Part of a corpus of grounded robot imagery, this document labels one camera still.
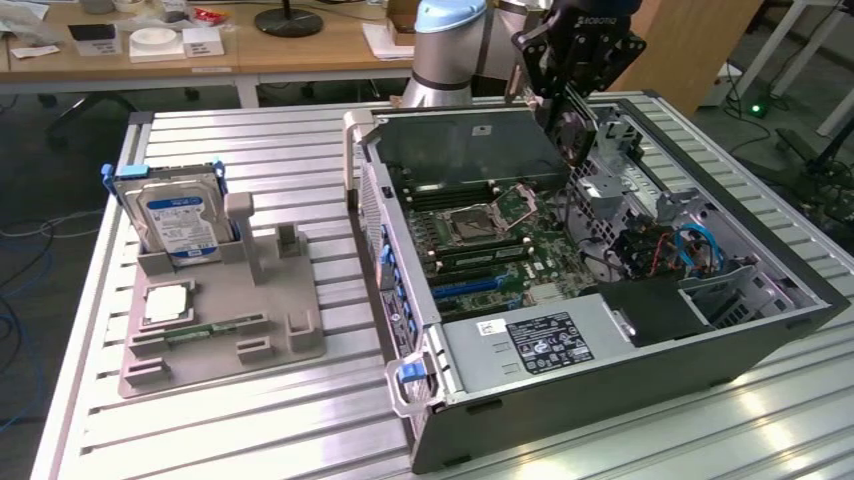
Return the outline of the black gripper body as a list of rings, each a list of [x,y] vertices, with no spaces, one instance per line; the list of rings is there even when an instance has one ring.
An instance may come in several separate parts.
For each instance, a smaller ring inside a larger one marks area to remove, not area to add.
[[[623,36],[631,31],[639,1],[554,1],[544,18],[558,18],[552,58],[564,81],[579,93],[580,70],[602,34]]]

